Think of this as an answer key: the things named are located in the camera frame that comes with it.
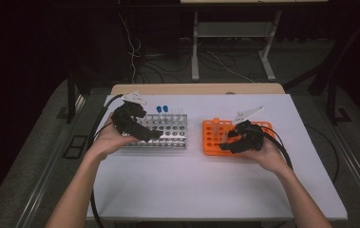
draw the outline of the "person's left hand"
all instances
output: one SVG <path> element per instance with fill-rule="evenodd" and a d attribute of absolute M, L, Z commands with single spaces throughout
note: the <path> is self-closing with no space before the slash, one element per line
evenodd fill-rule
<path fill-rule="evenodd" d="M 104 160 L 109 154 L 119 150 L 123 145 L 137 141 L 138 139 L 133 136 L 121 135 L 115 128 L 115 124 L 111 118 L 108 117 L 108 120 L 104 124 L 104 129 L 100 131 L 88 152 L 96 153 L 100 156 L 97 157 Z"/>

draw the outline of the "forearm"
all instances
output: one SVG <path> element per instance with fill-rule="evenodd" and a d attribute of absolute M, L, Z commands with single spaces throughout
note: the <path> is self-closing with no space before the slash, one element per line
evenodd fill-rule
<path fill-rule="evenodd" d="M 276 174 L 283 185 L 298 228 L 331 227 L 313 198 L 291 169 Z"/>
<path fill-rule="evenodd" d="M 101 162 L 89 152 L 52 212 L 47 227 L 85 227 L 85 215 Z"/>

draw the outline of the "hand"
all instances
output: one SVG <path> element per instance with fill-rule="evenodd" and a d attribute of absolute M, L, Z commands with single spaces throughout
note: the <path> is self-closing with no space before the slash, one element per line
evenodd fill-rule
<path fill-rule="evenodd" d="M 121 135 L 115 128 L 115 124 L 112 122 L 111 118 L 108 117 L 108 120 L 104 124 L 104 128 L 100 131 L 97 139 L 91 145 L 88 152 L 96 154 L 98 155 L 98 158 L 104 160 L 109 154 L 119 150 L 123 145 L 137 141 L 138 139 L 133 136 Z"/>
<path fill-rule="evenodd" d="M 262 168 L 276 174 L 285 169 L 290 169 L 278 148 L 266 138 L 263 138 L 263 145 L 259 151 L 247 150 L 240 154 L 256 161 Z"/>

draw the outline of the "person's right arm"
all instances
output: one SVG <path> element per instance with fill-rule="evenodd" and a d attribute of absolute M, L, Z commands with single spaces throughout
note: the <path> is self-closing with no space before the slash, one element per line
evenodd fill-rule
<path fill-rule="evenodd" d="M 242 154 L 277 175 L 289 199 L 298 228 L 332 227 L 272 142 L 264 139 L 260 151 L 248 150 Z"/>

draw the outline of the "white object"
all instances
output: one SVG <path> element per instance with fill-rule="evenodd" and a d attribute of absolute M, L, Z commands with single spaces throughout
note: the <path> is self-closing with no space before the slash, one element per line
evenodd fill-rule
<path fill-rule="evenodd" d="M 238 110 L 265 107 L 250 119 L 272 124 L 291 157 L 294 172 L 326 218 L 347 219 L 289 94 L 144 95 L 153 112 L 161 104 L 180 106 L 188 118 L 188 146 L 175 149 L 120 149 L 101 164 L 94 183 L 98 212 L 115 220 L 293 219 L 275 174 L 241 157 L 205 156 L 202 122 L 213 113 L 232 120 Z M 118 100 L 107 113 L 120 106 Z M 108 114 L 101 121 L 107 120 Z M 91 209 L 87 216 L 92 218 Z"/>
<path fill-rule="evenodd" d="M 236 117 L 233 120 L 233 124 L 239 124 L 242 123 L 248 119 L 250 119 L 250 117 L 254 116 L 256 113 L 260 112 L 261 110 L 263 110 L 263 106 L 254 108 L 254 109 L 250 109 L 247 111 L 243 111 L 243 112 L 238 112 Z"/>
<path fill-rule="evenodd" d="M 140 105 L 147 105 L 147 101 L 142 97 L 139 91 L 124 94 L 123 100 L 126 102 L 136 103 Z"/>

